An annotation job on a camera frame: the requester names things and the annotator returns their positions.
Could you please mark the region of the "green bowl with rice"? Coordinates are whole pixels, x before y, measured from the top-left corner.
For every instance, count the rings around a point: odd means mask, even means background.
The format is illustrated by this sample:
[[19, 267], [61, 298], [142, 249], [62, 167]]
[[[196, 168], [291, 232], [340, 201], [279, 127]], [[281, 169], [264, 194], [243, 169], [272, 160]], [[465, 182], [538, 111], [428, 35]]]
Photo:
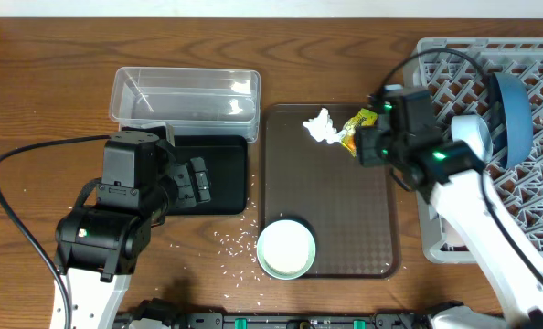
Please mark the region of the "green bowl with rice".
[[316, 243], [303, 223], [281, 219], [266, 226], [257, 240], [257, 261], [261, 268], [278, 280], [295, 280], [314, 264]]

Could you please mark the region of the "white tissue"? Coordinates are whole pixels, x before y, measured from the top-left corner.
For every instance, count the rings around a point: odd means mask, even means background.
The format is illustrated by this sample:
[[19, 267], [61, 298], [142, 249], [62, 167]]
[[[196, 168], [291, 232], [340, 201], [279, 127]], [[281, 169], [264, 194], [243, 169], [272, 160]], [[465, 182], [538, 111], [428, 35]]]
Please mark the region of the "white tissue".
[[318, 143], [340, 143], [344, 137], [344, 132], [338, 131], [334, 127], [334, 122], [327, 108], [322, 108], [318, 115], [313, 119], [304, 121], [303, 127]]

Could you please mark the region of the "light blue bowl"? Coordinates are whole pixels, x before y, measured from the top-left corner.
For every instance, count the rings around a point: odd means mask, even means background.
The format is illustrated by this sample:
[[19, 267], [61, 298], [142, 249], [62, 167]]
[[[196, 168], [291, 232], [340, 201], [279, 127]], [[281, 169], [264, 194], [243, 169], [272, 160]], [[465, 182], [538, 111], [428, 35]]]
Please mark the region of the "light blue bowl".
[[493, 154], [493, 142], [487, 124], [478, 115], [455, 116], [451, 121], [451, 137], [454, 142], [463, 141], [475, 155], [488, 163]]

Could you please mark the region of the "dark blue plate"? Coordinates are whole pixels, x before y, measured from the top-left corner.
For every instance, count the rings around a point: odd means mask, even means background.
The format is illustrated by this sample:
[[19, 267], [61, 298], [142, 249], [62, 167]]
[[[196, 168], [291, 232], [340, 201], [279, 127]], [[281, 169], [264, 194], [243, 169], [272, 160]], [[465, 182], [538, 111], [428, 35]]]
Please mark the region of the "dark blue plate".
[[490, 105], [492, 127], [505, 127], [495, 139], [497, 150], [506, 150], [500, 165], [511, 169], [528, 158], [533, 146], [533, 120], [526, 85], [515, 75], [492, 73]]

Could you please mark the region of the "pink cup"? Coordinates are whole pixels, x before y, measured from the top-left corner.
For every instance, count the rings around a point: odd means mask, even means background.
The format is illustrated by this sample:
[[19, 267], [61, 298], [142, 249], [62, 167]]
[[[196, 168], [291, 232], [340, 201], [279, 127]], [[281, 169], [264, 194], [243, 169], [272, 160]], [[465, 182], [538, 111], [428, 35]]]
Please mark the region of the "pink cup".
[[442, 221], [442, 229], [446, 235], [445, 244], [452, 248], [463, 248], [465, 243], [458, 231], [446, 220]]

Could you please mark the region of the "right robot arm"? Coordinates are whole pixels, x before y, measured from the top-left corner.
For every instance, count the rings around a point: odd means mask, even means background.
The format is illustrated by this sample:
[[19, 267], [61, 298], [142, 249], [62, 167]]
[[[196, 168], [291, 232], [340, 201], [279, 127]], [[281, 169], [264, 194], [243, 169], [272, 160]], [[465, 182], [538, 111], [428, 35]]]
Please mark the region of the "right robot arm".
[[378, 119], [354, 135], [364, 167], [386, 163], [397, 183], [426, 198], [457, 231], [492, 286], [511, 328], [543, 328], [543, 257], [504, 207], [484, 162], [443, 138], [424, 88], [378, 89]]

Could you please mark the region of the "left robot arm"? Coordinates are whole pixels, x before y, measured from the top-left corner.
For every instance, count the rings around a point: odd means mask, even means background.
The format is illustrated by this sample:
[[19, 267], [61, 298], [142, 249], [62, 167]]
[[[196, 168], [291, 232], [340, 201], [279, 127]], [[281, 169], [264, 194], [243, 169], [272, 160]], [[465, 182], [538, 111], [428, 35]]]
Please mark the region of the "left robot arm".
[[104, 145], [102, 176], [57, 225], [53, 328], [109, 328], [151, 229], [172, 210], [210, 201], [206, 162], [176, 160], [174, 140], [119, 131]]

